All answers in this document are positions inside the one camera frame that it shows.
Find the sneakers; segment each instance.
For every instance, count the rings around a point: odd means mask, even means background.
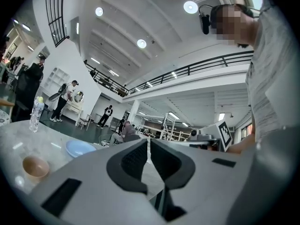
[[[109,146],[109,140],[103,140],[103,141],[101,141],[101,145],[104,146],[104,147]]]

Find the small bowl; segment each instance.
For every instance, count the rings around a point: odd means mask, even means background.
[[[26,175],[33,182],[41,181],[49,173],[48,163],[36,156],[27,156],[22,164]]]

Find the plastic bottle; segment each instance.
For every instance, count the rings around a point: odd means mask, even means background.
[[[39,119],[41,117],[42,111],[45,106],[43,101],[44,101],[43,97],[37,97],[34,100],[34,105],[33,105],[31,118],[29,122],[29,129],[34,133],[38,131]]]

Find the black rectangular slot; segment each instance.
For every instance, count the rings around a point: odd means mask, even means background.
[[[43,204],[42,208],[52,215],[59,217],[76,190],[81,185],[81,181],[68,178]]]
[[[223,165],[223,166],[226,166],[226,167],[234,167],[235,164],[236,164],[236,162],[221,159],[221,158],[215,158],[214,160],[212,160],[212,162]]]

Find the railing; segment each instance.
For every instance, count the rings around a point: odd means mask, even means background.
[[[64,0],[46,0],[48,23],[56,47],[66,39],[67,34],[62,12],[63,1]]]
[[[95,72],[95,74],[93,73],[91,74],[93,75],[92,77],[95,82],[101,84],[102,86],[109,89],[110,91],[117,93],[121,97],[124,97],[128,94],[128,90],[125,87],[123,87],[122,85],[120,85],[119,83],[111,79],[110,77],[104,75],[103,73],[101,73],[100,71],[93,68],[91,65],[87,63],[85,64],[85,66],[87,67],[89,73],[91,73],[91,71]]]
[[[160,85],[162,83],[166,83],[178,78],[190,76],[200,72],[217,69],[217,68],[225,68],[228,66],[245,64],[246,62],[251,61],[251,58],[253,57],[253,52],[254,51],[232,53],[224,56],[218,56],[215,58],[206,59],[200,62],[187,65],[185,67],[178,68],[171,72],[160,75],[156,78],[153,78],[147,82],[144,82],[136,86],[135,88],[130,89],[128,95],[150,87]]]

